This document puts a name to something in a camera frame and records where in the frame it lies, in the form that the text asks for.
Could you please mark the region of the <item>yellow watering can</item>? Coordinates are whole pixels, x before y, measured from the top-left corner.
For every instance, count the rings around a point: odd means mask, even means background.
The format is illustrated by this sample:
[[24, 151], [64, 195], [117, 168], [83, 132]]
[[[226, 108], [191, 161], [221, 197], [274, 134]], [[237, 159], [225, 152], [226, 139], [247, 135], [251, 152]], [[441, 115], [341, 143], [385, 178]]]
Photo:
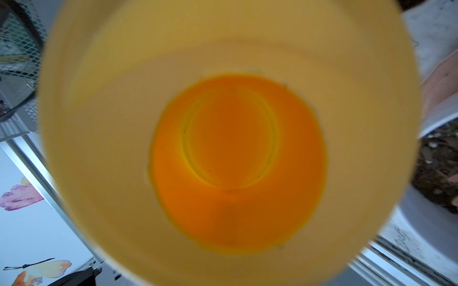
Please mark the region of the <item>yellow watering can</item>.
[[314, 286], [417, 156], [396, 1], [65, 1], [39, 123], [66, 212], [156, 286]]

